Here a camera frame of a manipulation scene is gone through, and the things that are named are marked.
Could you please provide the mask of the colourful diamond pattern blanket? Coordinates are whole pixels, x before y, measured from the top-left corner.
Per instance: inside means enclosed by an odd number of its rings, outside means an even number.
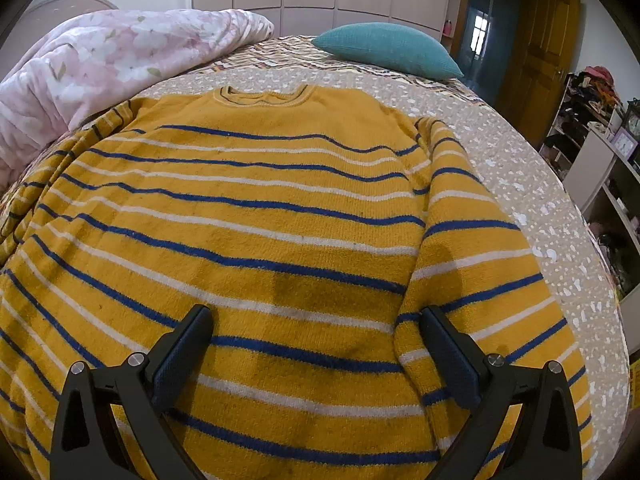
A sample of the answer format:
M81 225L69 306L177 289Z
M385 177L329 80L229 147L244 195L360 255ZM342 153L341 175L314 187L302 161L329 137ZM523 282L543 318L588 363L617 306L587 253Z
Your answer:
M285 36L242 47L196 72L215 82L238 84L242 90L284 90L309 82L362 90L390 105L419 107L424 100L484 103L457 79L437 81L377 65L339 60L314 47L309 36Z

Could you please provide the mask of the white cluttered shelf unit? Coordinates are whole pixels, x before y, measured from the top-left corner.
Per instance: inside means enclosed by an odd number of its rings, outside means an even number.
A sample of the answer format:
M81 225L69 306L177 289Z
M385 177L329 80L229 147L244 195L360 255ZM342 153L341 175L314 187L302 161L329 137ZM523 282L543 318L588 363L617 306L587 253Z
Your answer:
M639 123L618 97L611 73L588 66L566 78L558 110L539 154L578 207L611 275L626 343L639 351L639 144L622 159L612 144L627 120Z

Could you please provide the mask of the pink floral comforter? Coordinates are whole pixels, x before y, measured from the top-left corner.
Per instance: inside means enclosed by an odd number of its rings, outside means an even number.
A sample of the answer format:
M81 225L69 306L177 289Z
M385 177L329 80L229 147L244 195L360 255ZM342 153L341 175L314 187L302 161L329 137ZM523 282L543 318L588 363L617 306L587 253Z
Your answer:
M272 34L268 18L240 9L106 10L59 24L1 81L1 185L101 110Z

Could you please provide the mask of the small framed clock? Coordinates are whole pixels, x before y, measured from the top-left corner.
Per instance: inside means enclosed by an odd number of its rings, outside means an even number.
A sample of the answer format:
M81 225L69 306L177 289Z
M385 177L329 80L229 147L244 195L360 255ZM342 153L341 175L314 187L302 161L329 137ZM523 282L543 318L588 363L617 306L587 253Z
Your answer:
M612 144L622 159L628 160L638 148L639 142L624 127L620 127L615 133Z

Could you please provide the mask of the round mauve headboard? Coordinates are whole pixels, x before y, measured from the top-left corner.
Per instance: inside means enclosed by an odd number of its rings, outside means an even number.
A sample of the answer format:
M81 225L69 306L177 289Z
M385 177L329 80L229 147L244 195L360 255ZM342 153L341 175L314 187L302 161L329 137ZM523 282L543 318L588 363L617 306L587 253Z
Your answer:
M114 4L107 0L44 0L36 4L18 19L2 44L1 78L35 42L59 24L81 14L114 9Z

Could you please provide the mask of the yellow striped knit sweater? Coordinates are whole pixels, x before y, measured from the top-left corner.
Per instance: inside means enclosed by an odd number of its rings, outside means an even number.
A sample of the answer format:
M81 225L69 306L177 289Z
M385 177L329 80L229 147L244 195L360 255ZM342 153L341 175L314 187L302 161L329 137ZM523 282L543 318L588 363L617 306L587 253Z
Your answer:
M451 130L359 90L132 99L65 139L1 225L1 434L50 474L73 362L214 315L168 415L209 479L422 479L469 413L419 333L438 307L510 365L584 361L518 225Z

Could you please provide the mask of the beige dotted quilt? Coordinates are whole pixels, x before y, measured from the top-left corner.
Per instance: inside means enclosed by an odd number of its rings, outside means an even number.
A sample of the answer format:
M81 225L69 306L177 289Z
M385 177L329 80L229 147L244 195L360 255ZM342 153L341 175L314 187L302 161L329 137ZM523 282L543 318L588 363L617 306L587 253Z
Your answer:
M518 222L559 300L585 361L591 457L597 479L613 463L629 402L629 351L614 288L582 214L559 178L524 138L461 84L435 84L355 65L197 70L153 84L149 98L200 94L222 86L289 92L300 84L358 89L409 116L436 116L451 128L486 188Z

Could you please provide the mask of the teal pillow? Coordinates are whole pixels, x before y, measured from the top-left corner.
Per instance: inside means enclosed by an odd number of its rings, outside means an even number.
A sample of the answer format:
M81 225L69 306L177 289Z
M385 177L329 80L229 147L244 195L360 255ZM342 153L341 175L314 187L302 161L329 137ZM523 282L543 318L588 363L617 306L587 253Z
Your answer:
M463 77L460 67L442 44L432 36L404 25L349 24L328 30L311 43L349 62L376 65L438 81Z

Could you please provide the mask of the brown wooden door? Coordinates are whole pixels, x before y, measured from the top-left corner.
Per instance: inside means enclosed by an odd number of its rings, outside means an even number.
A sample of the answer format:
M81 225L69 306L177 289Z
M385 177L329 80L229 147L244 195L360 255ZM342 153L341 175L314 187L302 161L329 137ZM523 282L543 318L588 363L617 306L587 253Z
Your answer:
M580 0L523 0L495 109L534 148L558 110L579 17Z

